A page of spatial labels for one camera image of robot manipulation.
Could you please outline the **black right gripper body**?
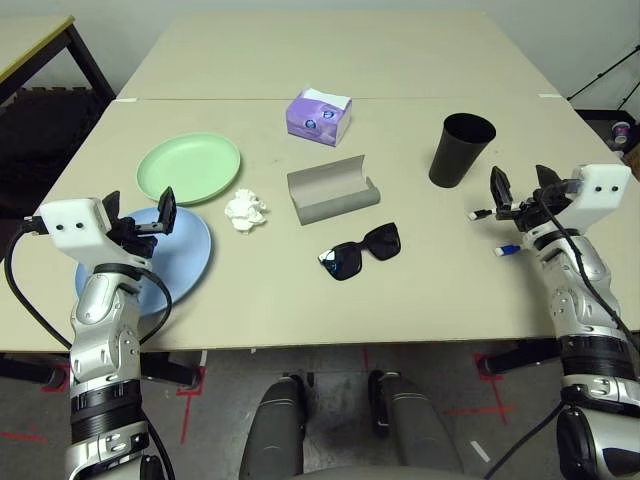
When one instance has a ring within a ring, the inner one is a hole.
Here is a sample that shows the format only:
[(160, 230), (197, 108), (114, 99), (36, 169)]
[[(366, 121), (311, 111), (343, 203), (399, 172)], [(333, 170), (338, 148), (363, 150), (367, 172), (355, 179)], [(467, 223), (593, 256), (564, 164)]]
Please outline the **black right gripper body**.
[[(509, 190), (500, 192), (497, 188), (492, 188), (492, 197), (496, 204), (497, 220), (512, 220), (520, 232), (526, 233), (550, 220), (550, 215), (538, 202), (537, 195), (542, 190), (534, 191), (535, 196), (526, 201), (515, 203)], [(548, 194), (544, 198), (544, 203), (548, 210), (557, 215), (569, 206), (572, 201), (563, 194)]]

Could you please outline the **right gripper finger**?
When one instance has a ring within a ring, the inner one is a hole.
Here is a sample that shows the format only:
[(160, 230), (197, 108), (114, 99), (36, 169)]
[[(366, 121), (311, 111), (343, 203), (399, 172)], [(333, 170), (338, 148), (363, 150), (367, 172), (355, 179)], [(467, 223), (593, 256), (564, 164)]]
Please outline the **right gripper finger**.
[(491, 170), (490, 191), (497, 209), (510, 209), (512, 207), (513, 197), (508, 177), (498, 166), (493, 166)]
[(538, 179), (540, 192), (560, 192), (563, 187), (563, 180), (558, 174), (551, 168), (544, 165), (536, 165), (536, 174)]

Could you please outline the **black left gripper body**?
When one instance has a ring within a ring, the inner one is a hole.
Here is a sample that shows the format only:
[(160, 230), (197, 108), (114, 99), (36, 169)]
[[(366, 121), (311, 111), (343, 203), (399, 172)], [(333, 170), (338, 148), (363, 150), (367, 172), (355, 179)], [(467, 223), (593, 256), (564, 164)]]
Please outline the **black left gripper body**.
[(117, 219), (112, 223), (107, 237), (129, 254), (151, 259), (157, 246), (157, 236), (169, 235), (174, 228), (174, 220), (136, 224), (133, 218)]

